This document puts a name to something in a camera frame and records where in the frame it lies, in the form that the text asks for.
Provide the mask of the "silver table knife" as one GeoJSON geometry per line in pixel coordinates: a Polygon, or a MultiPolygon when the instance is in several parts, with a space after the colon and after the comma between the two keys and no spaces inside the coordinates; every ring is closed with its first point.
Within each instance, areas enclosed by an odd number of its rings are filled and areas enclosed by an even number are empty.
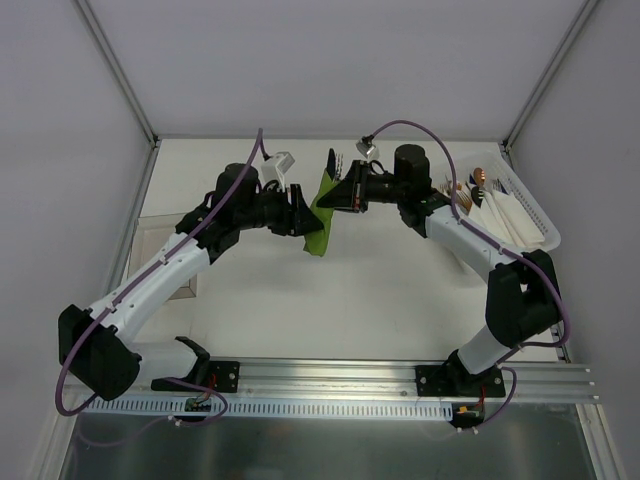
{"type": "Polygon", "coordinates": [[[328,151],[327,162],[326,162],[326,173],[328,177],[334,181],[336,178],[336,166],[337,166],[337,157],[335,150],[330,148],[328,151]]]}

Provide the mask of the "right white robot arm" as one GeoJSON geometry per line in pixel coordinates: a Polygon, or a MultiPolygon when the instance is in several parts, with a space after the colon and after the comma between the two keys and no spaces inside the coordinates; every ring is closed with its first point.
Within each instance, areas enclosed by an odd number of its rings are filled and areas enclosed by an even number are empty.
{"type": "Polygon", "coordinates": [[[455,195],[433,187],[425,150],[404,144],[394,152],[392,172],[377,173],[371,162],[355,160],[316,204],[353,213],[366,212],[372,202],[394,204],[409,228],[447,247],[485,281],[484,327],[436,375],[466,396],[498,363],[565,316],[551,257],[540,249],[516,253],[502,247],[496,236],[461,216],[455,195]]]}

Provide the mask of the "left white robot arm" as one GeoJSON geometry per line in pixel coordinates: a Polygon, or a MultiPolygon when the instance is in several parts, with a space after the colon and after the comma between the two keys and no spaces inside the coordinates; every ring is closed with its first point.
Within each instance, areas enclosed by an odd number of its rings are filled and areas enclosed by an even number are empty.
{"type": "Polygon", "coordinates": [[[216,187],[187,213],[160,250],[109,295],[58,319],[59,361],[98,397],[113,400],[138,381],[155,390],[197,390],[212,376],[209,353],[178,336],[144,346],[135,338],[147,320],[183,286],[239,242],[244,230],[280,236],[320,232],[322,221],[297,184],[261,184],[255,168],[232,163],[216,187]]]}

